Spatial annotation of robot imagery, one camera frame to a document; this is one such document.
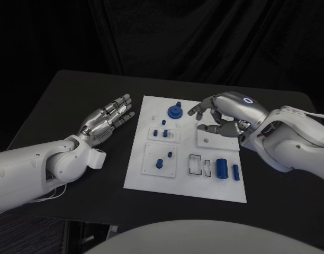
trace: gray carpet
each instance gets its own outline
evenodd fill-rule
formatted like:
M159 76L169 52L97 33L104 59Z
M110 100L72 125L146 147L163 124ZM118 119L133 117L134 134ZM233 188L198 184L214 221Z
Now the gray carpet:
M58 254L63 220L0 214L0 254Z

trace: black table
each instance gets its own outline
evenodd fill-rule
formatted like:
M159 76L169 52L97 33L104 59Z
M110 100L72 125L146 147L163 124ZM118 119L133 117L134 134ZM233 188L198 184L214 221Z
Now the black table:
M324 247L324 180L300 170L280 173L247 149L240 151L247 204L123 189L143 95L201 101L230 90L254 98L267 110L290 105L315 111L298 92L59 71L10 149L66 138L89 112L124 93L136 116L100 146L107 152L102 169L87 169L59 198L11 211L126 226L181 219L230 221Z

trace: robotic hand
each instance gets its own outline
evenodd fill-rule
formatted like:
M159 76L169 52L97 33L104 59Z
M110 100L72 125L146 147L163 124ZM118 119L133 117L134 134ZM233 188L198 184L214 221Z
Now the robotic hand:
M238 137L240 145L256 151L264 162L279 171L302 169L324 179L324 126L306 116L324 118L283 106L269 112L254 99L237 92L217 94L189 110L189 116L211 109L218 125L198 126L201 131ZM234 118L221 119L221 115Z
M105 153L94 146L133 117L128 94L97 109L79 131L65 140L0 152L0 212L27 203L56 187L75 181L87 166L102 167Z

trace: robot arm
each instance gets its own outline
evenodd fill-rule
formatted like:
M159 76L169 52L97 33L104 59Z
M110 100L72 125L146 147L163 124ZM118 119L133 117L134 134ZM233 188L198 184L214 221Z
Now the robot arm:
M324 126L308 112L287 106L267 112L254 99L235 92L208 97L188 114L196 113L199 120L208 108L220 125L199 125L199 130L238 137L240 145L256 151L276 170L302 169L324 179ZM234 120L221 120L221 114Z
M102 167L105 153L94 146L133 117L128 94L85 118L79 131L65 140L0 152L0 212L29 202L76 180L87 166Z

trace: blue plastic part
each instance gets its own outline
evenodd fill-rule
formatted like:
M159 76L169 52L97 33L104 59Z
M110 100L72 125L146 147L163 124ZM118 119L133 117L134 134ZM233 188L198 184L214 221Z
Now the blue plastic part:
M233 177L235 181L240 181L240 171L237 165L233 165Z
M178 119L182 116L181 102L178 102L175 106L169 107L168 116L172 119Z
M217 177L220 179L228 178L228 168L227 168L227 160L225 159L217 160Z
M163 160L157 159L157 161L156 161L156 168L162 168L162 166L163 166Z

